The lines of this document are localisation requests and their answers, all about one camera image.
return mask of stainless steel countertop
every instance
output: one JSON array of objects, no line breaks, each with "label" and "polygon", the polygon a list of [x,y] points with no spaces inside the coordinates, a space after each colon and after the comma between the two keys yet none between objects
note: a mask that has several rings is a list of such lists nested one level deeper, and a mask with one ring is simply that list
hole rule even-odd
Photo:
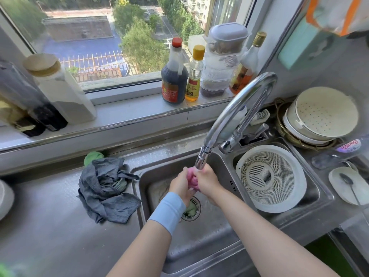
[{"label": "stainless steel countertop", "polygon": [[[111,156],[124,157],[130,168],[143,166],[199,150],[205,134],[206,130],[197,131]],[[299,152],[304,157],[312,154]],[[82,167],[76,168],[69,163],[62,172],[53,172],[51,167],[47,170],[43,174],[22,172],[6,178],[9,184],[15,182],[12,187],[16,200],[10,213],[0,221],[0,261],[24,276],[105,276],[140,231],[137,213],[126,225],[96,224],[76,197]],[[298,222],[282,229],[302,245],[359,212],[359,207],[339,198],[328,181],[329,171],[315,172],[335,199],[330,205],[305,214]],[[134,193],[131,185],[127,192]],[[241,245],[236,254],[196,276],[205,274],[253,276],[257,271]]]}]

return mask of person's left hand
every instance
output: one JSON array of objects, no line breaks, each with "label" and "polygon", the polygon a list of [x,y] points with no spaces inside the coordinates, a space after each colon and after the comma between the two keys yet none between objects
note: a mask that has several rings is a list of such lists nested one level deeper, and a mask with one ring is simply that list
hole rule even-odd
[{"label": "person's left hand", "polygon": [[196,191],[194,189],[188,189],[187,167],[184,167],[183,171],[171,181],[169,192],[178,194],[186,207],[188,207],[190,204],[190,199],[195,195]]}]

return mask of person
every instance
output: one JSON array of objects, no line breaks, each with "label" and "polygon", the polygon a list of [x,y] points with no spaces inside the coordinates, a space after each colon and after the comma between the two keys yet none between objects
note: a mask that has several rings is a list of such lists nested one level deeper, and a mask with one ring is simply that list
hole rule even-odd
[{"label": "person", "polygon": [[[194,174],[201,193],[223,211],[261,277],[339,277],[304,247],[223,188],[208,164]],[[186,176],[187,168],[184,167],[107,277],[156,277],[161,274],[174,228],[195,194],[188,188]]]}]

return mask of orange bag handle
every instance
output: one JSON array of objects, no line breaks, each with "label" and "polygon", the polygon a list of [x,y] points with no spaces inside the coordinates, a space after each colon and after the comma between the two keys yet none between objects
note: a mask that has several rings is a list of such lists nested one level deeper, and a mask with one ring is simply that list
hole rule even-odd
[{"label": "orange bag handle", "polygon": [[[342,28],[342,31],[337,33],[339,36],[345,36],[349,34],[349,27],[355,17],[355,14],[357,12],[357,9],[359,8],[359,5],[361,4],[362,0],[352,0],[350,7],[347,10],[344,26]],[[306,22],[319,28],[322,30],[326,30],[317,23],[316,19],[314,18],[314,11],[316,10],[317,6],[319,4],[319,0],[310,0],[309,7],[307,8],[306,13]]]}]

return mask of pink cloth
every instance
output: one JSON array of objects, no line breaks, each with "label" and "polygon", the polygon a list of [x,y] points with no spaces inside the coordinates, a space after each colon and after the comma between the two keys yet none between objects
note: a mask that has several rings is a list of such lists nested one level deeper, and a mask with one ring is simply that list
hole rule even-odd
[{"label": "pink cloth", "polygon": [[188,170],[187,170],[187,182],[188,182],[188,187],[189,188],[199,190],[199,184],[197,182],[197,177],[193,173],[195,171],[195,169],[196,169],[195,167],[188,168]]}]

